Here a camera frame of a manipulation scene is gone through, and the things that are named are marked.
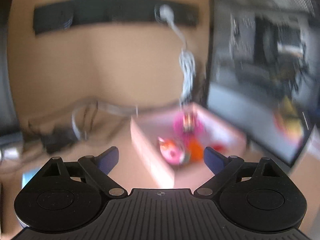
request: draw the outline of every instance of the metal screw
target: metal screw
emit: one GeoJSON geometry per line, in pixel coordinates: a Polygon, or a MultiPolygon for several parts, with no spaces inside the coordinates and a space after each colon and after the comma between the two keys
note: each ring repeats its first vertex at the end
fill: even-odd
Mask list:
{"type": "Polygon", "coordinates": [[[115,187],[109,190],[109,194],[113,196],[121,196],[123,193],[124,193],[124,190],[119,187],[115,187]]]}
{"type": "Polygon", "coordinates": [[[212,189],[210,188],[207,188],[207,187],[202,187],[202,188],[199,188],[197,190],[198,194],[200,195],[203,195],[203,196],[209,196],[212,194],[212,189]]]}

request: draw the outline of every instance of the orange toy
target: orange toy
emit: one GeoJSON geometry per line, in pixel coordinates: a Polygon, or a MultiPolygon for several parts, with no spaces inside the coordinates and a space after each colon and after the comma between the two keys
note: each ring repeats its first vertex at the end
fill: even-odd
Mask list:
{"type": "Polygon", "coordinates": [[[201,144],[198,142],[198,140],[195,137],[192,137],[190,141],[188,142],[187,149],[190,152],[190,160],[192,162],[197,162],[203,159],[203,150],[204,148],[201,146],[201,144]]]}

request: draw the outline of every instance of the bundled white cable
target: bundled white cable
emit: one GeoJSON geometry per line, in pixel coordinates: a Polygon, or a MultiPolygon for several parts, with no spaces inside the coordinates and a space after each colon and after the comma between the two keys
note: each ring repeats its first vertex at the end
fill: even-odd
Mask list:
{"type": "Polygon", "coordinates": [[[193,56],[191,51],[187,50],[186,39],[183,33],[180,31],[180,29],[174,24],[174,14],[170,6],[166,4],[161,5],[159,8],[159,13],[160,19],[166,21],[169,27],[177,34],[177,36],[183,42],[183,48],[179,56],[179,64],[184,75],[180,102],[184,102],[190,96],[193,89],[193,79],[196,75],[195,57],[193,56]]]}

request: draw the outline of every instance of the cardboard box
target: cardboard box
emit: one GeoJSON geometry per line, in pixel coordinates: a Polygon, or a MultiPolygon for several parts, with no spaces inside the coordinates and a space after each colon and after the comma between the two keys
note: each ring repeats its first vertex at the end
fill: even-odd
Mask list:
{"type": "MultiPolygon", "coordinates": [[[[242,157],[246,150],[246,136],[219,117],[211,114],[201,106],[192,103],[183,108],[193,111],[204,124],[205,135],[201,138],[204,147],[214,142],[222,142],[228,149],[225,156],[242,157]]],[[[179,107],[152,114],[139,115],[131,119],[131,138],[144,165],[156,180],[160,188],[190,188],[193,192],[209,180],[213,173],[203,161],[172,166],[162,157],[158,145],[158,136],[176,138],[173,120],[181,112],[179,107]]]]}

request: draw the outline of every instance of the brown wall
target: brown wall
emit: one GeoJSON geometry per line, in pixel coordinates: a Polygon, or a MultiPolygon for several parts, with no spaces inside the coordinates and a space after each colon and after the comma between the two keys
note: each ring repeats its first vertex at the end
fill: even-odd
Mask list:
{"type": "MultiPolygon", "coordinates": [[[[183,75],[181,42],[158,24],[96,24],[35,37],[35,5],[55,0],[13,0],[8,63],[13,100],[26,119],[96,95],[124,105],[161,105],[177,99],[183,75]]],[[[200,24],[183,28],[189,49],[204,67],[208,51],[208,0],[177,0],[200,6],[200,24]]]]}

